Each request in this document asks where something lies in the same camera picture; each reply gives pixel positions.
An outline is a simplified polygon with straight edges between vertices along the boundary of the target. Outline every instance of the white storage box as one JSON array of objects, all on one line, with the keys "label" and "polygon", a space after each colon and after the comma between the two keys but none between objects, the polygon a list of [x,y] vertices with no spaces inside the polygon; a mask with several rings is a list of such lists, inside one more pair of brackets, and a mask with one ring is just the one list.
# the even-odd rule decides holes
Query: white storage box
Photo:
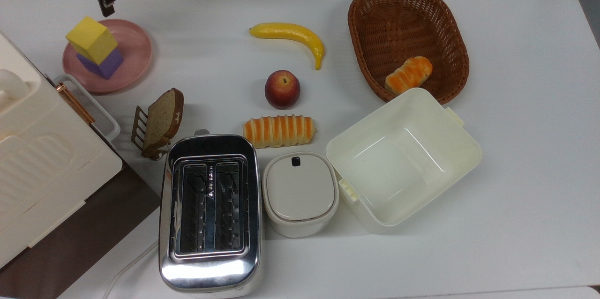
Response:
[{"label": "white storage box", "polygon": [[480,146],[462,126],[413,88],[328,143],[339,192],[369,232],[396,226],[479,164]]}]

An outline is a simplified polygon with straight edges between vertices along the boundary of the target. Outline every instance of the foam block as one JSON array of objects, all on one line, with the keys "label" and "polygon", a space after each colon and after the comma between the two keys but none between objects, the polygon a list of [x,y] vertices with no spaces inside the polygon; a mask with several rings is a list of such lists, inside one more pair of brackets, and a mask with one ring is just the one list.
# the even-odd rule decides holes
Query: foam block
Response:
[{"label": "foam block", "polygon": [[83,18],[67,35],[77,53],[99,65],[117,47],[111,32],[90,17]]},{"label": "foam block", "polygon": [[123,56],[116,48],[99,65],[94,64],[94,62],[79,53],[77,54],[77,59],[81,61],[81,64],[83,64],[87,70],[107,80],[111,78],[114,72],[123,63]]}]

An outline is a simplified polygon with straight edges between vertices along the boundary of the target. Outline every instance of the bread box handle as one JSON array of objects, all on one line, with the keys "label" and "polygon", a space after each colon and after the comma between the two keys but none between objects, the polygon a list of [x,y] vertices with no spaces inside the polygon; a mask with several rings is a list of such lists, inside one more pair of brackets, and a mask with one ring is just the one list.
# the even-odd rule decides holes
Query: bread box handle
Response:
[{"label": "bread box handle", "polygon": [[10,98],[21,100],[30,93],[30,88],[17,74],[0,69],[0,90],[4,90]]},{"label": "bread box handle", "polygon": [[71,75],[68,75],[68,74],[60,75],[59,77],[56,78],[56,80],[54,80],[54,82],[64,82],[64,81],[71,81],[75,86],[77,86],[77,89],[79,89],[79,91],[81,91],[81,93],[83,93],[84,96],[86,96],[86,98],[88,98],[88,100],[96,106],[96,108],[98,108],[98,110],[102,113],[102,115],[104,115],[111,122],[111,124],[113,126],[112,130],[108,134],[102,134],[102,135],[104,135],[105,139],[108,142],[112,142],[120,133],[120,126],[116,122],[116,120],[111,116],[111,114],[109,114],[106,111],[106,109],[104,109],[102,107],[102,105],[100,105],[96,101],[96,99],[94,99],[92,97],[92,95],[90,95],[90,93],[88,93],[88,91],[81,85],[81,83],[79,83],[77,81],[77,79],[75,79]]}]

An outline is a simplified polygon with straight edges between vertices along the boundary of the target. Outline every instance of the yellow cube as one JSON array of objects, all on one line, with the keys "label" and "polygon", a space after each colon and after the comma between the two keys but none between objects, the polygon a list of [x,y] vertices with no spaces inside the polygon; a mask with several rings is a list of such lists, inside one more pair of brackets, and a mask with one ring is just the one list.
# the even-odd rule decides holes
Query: yellow cube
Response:
[{"label": "yellow cube", "polygon": [[99,65],[117,47],[111,32],[101,23],[85,17],[67,35],[77,53]]}]

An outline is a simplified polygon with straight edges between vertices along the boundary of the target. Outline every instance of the apple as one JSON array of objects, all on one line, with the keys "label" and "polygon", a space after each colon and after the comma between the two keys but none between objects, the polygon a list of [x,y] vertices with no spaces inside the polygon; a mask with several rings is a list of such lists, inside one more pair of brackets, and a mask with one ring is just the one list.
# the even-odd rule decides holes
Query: apple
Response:
[{"label": "apple", "polygon": [[264,84],[266,100],[277,109],[288,109],[300,97],[300,81],[287,70],[274,71]]}]

